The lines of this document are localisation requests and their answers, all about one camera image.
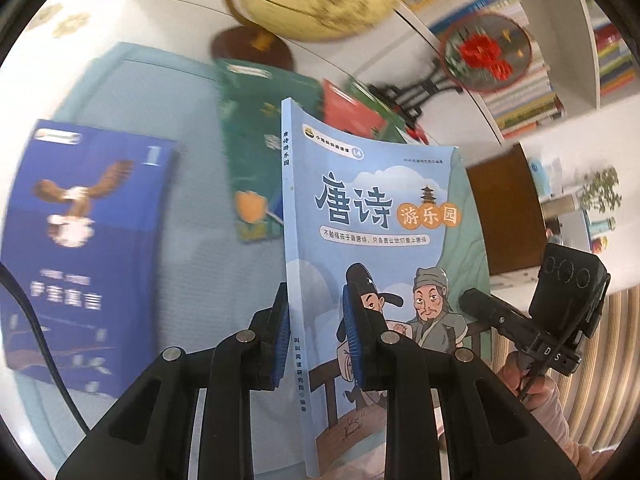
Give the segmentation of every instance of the number 1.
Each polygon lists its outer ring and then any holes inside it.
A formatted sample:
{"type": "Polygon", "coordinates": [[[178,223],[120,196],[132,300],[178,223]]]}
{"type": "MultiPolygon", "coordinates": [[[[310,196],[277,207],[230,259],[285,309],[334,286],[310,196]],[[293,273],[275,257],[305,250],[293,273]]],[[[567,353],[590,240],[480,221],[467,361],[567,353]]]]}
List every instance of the number 1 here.
{"type": "Polygon", "coordinates": [[[157,164],[158,157],[160,156],[160,146],[149,146],[149,153],[146,156],[145,164],[147,166],[160,166],[157,164]]]}

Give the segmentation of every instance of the black hat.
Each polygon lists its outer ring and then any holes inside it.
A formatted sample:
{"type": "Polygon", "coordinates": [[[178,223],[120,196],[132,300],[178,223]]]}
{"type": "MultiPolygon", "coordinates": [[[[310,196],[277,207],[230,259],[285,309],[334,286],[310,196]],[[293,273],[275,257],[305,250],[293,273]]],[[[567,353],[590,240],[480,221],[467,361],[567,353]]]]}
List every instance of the black hat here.
{"type": "Polygon", "coordinates": [[[388,292],[378,292],[376,284],[371,279],[369,271],[363,264],[353,264],[347,269],[346,273],[347,283],[355,283],[358,287],[360,295],[375,294],[379,298],[384,298],[385,302],[394,304],[395,306],[402,306],[404,301],[397,294],[390,294],[388,292]]]}

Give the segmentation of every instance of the camera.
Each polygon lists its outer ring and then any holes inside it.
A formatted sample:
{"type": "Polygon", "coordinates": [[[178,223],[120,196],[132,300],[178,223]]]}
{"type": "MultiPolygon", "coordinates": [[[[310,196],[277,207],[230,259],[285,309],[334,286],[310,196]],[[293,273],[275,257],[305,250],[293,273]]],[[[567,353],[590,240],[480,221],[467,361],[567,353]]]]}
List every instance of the camera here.
{"type": "Polygon", "coordinates": [[[610,278],[595,254],[547,244],[529,316],[475,288],[460,297],[460,309],[490,323],[532,362],[568,376],[582,361],[583,338],[598,327],[610,278]]]}

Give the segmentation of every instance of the globe stand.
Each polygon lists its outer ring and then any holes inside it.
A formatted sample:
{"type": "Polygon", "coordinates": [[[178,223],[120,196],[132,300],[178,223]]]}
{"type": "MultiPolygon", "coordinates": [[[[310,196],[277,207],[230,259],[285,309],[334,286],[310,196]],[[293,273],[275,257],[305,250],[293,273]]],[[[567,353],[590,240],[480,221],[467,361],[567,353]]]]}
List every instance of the globe stand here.
{"type": "Polygon", "coordinates": [[[463,88],[457,84],[438,86],[447,80],[449,77],[442,70],[440,60],[437,60],[431,73],[417,83],[403,88],[394,85],[380,87],[369,85],[367,88],[377,99],[395,111],[413,130],[416,121],[422,116],[422,107],[429,99],[447,90],[455,90],[458,94],[462,94],[463,88]]]}
{"type": "Polygon", "coordinates": [[[217,34],[211,41],[210,53],[213,59],[240,59],[290,72],[296,70],[293,54],[284,41],[269,32],[243,25],[217,34]]]}

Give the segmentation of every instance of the camera lens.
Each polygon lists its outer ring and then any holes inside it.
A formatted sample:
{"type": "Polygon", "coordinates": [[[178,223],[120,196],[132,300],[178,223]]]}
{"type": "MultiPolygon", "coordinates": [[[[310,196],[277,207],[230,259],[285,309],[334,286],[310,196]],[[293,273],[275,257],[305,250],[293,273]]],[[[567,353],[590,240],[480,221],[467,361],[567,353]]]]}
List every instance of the camera lens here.
{"type": "Polygon", "coordinates": [[[591,281],[591,273],[587,269],[581,269],[575,277],[578,288],[585,288],[591,281]]]}
{"type": "Polygon", "coordinates": [[[574,264],[569,260],[563,260],[558,266],[558,280],[569,283],[574,276],[574,264]]]}
{"type": "Polygon", "coordinates": [[[555,268],[556,259],[553,256],[547,256],[544,263],[542,264],[542,270],[544,270],[548,274],[550,272],[553,272],[555,268]]]}

